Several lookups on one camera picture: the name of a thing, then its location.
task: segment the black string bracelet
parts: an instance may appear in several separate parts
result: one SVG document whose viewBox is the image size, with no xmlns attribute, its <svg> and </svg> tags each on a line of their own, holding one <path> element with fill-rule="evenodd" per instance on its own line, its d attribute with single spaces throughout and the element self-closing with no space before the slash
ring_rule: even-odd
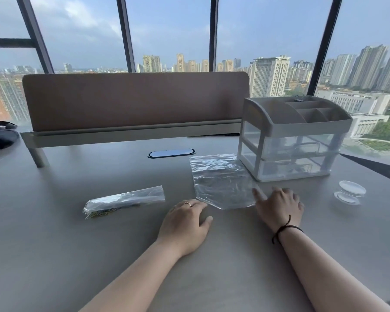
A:
<svg viewBox="0 0 390 312">
<path fill-rule="evenodd" d="M 289 221 L 282 227 L 280 227 L 277 232 L 275 233 L 275 235 L 271 238 L 271 242 L 274 244 L 275 243 L 275 238 L 277 239 L 277 241 L 280 243 L 280 240 L 279 240 L 279 234 L 281 231 L 283 231 L 284 229 L 286 228 L 295 228 L 295 229 L 298 229 L 300 231 L 302 231 L 301 228 L 297 227 L 296 225 L 288 225 L 290 223 L 290 219 L 291 219 L 291 215 L 289 215 Z"/>
</svg>

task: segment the brown partition panel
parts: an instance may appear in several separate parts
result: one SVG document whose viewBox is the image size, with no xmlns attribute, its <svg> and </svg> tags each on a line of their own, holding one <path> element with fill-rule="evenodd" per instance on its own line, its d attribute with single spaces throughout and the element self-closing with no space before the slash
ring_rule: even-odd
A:
<svg viewBox="0 0 390 312">
<path fill-rule="evenodd" d="M 245 72 L 32 74 L 23 88 L 34 131 L 238 119 Z"/>
</svg>

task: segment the glass window pane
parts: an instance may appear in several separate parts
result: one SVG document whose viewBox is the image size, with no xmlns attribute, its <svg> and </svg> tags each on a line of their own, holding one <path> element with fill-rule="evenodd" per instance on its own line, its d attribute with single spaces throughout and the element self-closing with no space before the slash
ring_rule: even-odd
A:
<svg viewBox="0 0 390 312">
<path fill-rule="evenodd" d="M 219 0 L 216 71 L 245 71 L 250 96 L 307 91 L 332 0 Z"/>
<path fill-rule="evenodd" d="M 127 72 L 116 0 L 31 0 L 59 72 Z"/>
<path fill-rule="evenodd" d="M 208 71 L 210 3 L 127 0 L 136 71 Z"/>
<path fill-rule="evenodd" d="M 390 0 L 342 1 L 315 95 L 354 118 L 343 153 L 390 164 Z"/>
<path fill-rule="evenodd" d="M 35 49 L 0 48 L 0 120 L 30 125 L 21 79 L 43 73 Z"/>
<path fill-rule="evenodd" d="M 16 0 L 0 0 L 0 38 L 30 38 Z"/>
</svg>

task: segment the plastic drawer organizer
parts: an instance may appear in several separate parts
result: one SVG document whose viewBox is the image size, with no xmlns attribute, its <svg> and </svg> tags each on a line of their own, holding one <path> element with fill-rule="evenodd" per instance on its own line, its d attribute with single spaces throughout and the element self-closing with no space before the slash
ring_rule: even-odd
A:
<svg viewBox="0 0 390 312">
<path fill-rule="evenodd" d="M 352 118 L 313 96 L 244 100 L 238 157 L 261 182 L 327 175 Z"/>
</svg>

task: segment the flat transparent plastic bag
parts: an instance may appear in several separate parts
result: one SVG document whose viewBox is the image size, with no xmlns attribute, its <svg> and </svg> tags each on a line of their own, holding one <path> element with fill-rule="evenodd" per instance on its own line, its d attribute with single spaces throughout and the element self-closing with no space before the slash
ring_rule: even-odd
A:
<svg viewBox="0 0 390 312">
<path fill-rule="evenodd" d="M 165 202 L 165 194 L 162 186 L 145 188 L 128 193 L 117 194 L 89 200 L 82 212 L 86 218 L 93 218 L 110 214 L 111 212 L 126 207 L 140 207 L 151 203 Z"/>
<path fill-rule="evenodd" d="M 189 158 L 196 198 L 219 209 L 255 204 L 251 189 L 258 188 L 235 154 Z"/>
</svg>

